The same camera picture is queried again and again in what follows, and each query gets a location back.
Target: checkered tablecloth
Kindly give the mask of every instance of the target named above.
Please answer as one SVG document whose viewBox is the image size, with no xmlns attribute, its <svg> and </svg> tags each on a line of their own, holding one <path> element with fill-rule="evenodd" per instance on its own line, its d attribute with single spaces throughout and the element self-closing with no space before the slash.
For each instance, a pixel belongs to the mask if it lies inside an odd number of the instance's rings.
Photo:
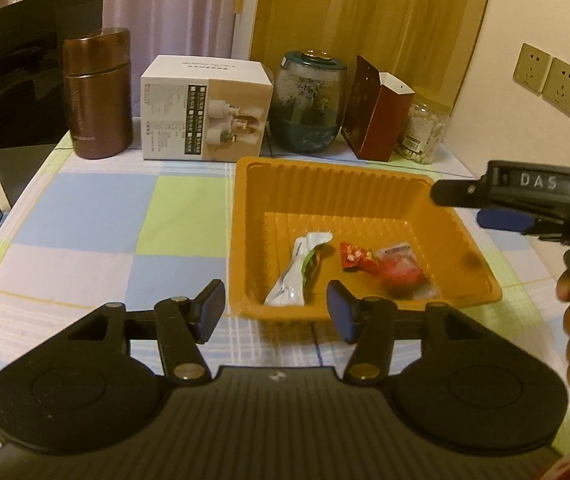
<svg viewBox="0 0 570 480">
<path fill-rule="evenodd" d="M 268 143 L 263 154 L 290 156 Z M 372 164 L 340 140 L 321 158 Z M 434 179 L 470 176 L 444 148 L 431 166 L 402 158 L 377 166 Z M 147 309 L 192 297 L 213 278 L 227 282 L 234 176 L 234 164 L 149 161 L 136 148 L 83 160 L 65 137 L 0 227 L 0 369 L 107 301 Z M 484 231 L 473 212 L 459 214 L 504 289 L 500 303 L 465 312 L 564 377 L 564 306 L 546 267 L 525 238 Z M 351 349 L 330 323 L 265 324 L 228 310 L 201 351 L 214 373 L 223 364 L 324 364 L 340 372 Z M 161 372 L 155 343 L 135 342 L 132 354 Z M 418 355 L 418 342 L 396 344 L 392 371 Z M 556 446 L 570 450 L 570 409 Z"/>
</svg>

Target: electrical outlet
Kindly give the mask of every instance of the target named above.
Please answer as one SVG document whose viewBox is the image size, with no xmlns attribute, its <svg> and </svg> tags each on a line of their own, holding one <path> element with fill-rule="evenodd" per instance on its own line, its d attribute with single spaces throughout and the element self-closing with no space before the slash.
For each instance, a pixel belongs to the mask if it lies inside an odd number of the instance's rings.
<svg viewBox="0 0 570 480">
<path fill-rule="evenodd" d="M 543 87 L 543 98 L 570 115 L 570 65 L 558 57 L 552 60 L 550 73 Z"/>
<path fill-rule="evenodd" d="M 516 68 L 514 69 L 514 80 L 534 93 L 540 94 L 551 64 L 552 56 L 550 54 L 523 43 L 519 60 L 516 62 Z"/>
</svg>

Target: brown thermos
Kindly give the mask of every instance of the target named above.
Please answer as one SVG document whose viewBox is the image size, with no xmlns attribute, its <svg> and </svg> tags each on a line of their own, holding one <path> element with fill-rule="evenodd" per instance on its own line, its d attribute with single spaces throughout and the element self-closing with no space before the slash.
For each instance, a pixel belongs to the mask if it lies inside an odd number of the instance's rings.
<svg viewBox="0 0 570 480">
<path fill-rule="evenodd" d="M 76 155 L 105 158 L 132 143 L 129 30 L 63 43 L 67 123 Z"/>
</svg>

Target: plastic jar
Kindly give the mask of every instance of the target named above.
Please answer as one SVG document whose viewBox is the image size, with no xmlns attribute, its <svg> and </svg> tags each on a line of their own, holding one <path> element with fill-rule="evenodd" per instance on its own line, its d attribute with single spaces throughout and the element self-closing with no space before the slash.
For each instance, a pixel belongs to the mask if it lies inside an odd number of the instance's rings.
<svg viewBox="0 0 570 480">
<path fill-rule="evenodd" d="M 336 138 L 345 108 L 347 65 L 315 50 L 287 52 L 276 75 L 270 133 L 294 153 L 318 153 Z"/>
<path fill-rule="evenodd" d="M 449 122 L 450 115 L 446 107 L 415 97 L 396 153 L 421 164 L 431 164 Z"/>
</svg>

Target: red candy wrapper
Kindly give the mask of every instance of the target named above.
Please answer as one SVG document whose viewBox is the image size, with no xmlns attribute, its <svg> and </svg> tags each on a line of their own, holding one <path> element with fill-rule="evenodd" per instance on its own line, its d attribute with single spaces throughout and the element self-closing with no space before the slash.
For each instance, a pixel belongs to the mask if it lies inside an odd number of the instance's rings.
<svg viewBox="0 0 570 480">
<path fill-rule="evenodd" d="M 346 242 L 341 243 L 344 269 L 356 268 L 373 275 L 397 298 L 429 299 L 438 296 L 437 289 L 423 272 L 409 244 L 371 250 Z"/>
<path fill-rule="evenodd" d="M 341 263 L 344 269 L 361 269 L 370 274 L 378 271 L 377 263 L 370 250 L 358 247 L 358 245 L 341 243 Z"/>
</svg>

